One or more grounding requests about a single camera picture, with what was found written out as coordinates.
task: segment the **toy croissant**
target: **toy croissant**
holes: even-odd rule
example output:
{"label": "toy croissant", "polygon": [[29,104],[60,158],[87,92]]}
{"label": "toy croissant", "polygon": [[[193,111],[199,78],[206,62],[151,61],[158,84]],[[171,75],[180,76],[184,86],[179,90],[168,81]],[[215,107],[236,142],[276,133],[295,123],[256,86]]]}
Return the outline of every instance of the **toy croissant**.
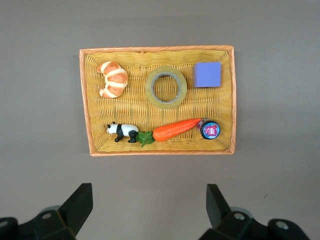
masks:
{"label": "toy croissant", "polygon": [[100,95],[107,99],[119,97],[128,84],[127,72],[114,61],[101,63],[96,70],[104,75],[105,81],[105,87],[99,91]]}

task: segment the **woven wicker surface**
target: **woven wicker surface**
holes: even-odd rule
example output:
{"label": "woven wicker surface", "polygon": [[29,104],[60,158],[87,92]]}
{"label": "woven wicker surface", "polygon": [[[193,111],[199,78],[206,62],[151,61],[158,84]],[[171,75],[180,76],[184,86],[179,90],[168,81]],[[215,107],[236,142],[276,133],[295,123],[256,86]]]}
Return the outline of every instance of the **woven wicker surface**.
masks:
{"label": "woven wicker surface", "polygon": [[[86,128],[92,156],[137,154],[232,154],[236,137],[236,78],[232,46],[173,46],[82,49],[79,54]],[[117,62],[128,73],[128,85],[121,96],[106,99],[99,95],[105,79],[96,71],[98,64]],[[193,87],[193,66],[198,62],[221,62],[220,87]],[[187,82],[187,94],[175,108],[154,106],[145,94],[145,82],[155,68],[177,68]],[[163,101],[173,99],[178,85],[169,76],[160,77],[155,94]],[[140,131],[191,118],[209,118],[219,123],[218,138],[205,140],[193,129],[164,142],[141,148],[115,142],[116,134],[106,132],[107,124],[133,124]]]}

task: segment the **gray background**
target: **gray background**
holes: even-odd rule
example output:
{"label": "gray background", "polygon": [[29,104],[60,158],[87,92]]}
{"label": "gray background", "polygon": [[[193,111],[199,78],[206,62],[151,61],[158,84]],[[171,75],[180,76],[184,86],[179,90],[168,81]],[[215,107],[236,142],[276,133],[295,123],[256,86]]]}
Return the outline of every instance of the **gray background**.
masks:
{"label": "gray background", "polygon": [[[234,155],[89,155],[79,49],[233,45]],[[206,184],[319,239],[320,1],[0,1],[0,216],[92,183],[79,240],[198,239]]]}

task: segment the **blue block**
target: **blue block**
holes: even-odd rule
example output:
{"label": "blue block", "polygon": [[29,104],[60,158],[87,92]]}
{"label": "blue block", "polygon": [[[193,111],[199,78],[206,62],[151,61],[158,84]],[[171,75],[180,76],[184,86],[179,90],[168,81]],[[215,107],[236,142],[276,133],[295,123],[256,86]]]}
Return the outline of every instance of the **blue block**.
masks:
{"label": "blue block", "polygon": [[193,66],[195,88],[220,87],[221,62],[198,62]]}

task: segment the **roll of tape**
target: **roll of tape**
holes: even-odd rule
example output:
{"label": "roll of tape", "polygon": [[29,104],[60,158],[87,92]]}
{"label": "roll of tape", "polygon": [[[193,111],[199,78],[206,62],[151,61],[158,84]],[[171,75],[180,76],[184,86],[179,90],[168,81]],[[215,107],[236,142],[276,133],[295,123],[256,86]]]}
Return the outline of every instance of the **roll of tape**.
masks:
{"label": "roll of tape", "polygon": [[[161,76],[170,76],[174,78],[178,84],[178,94],[175,99],[170,101],[162,101],[155,95],[154,85],[156,80]],[[152,104],[161,109],[171,109],[185,99],[187,94],[187,82],[183,74],[176,68],[170,66],[161,66],[153,70],[145,82],[145,93]]]}

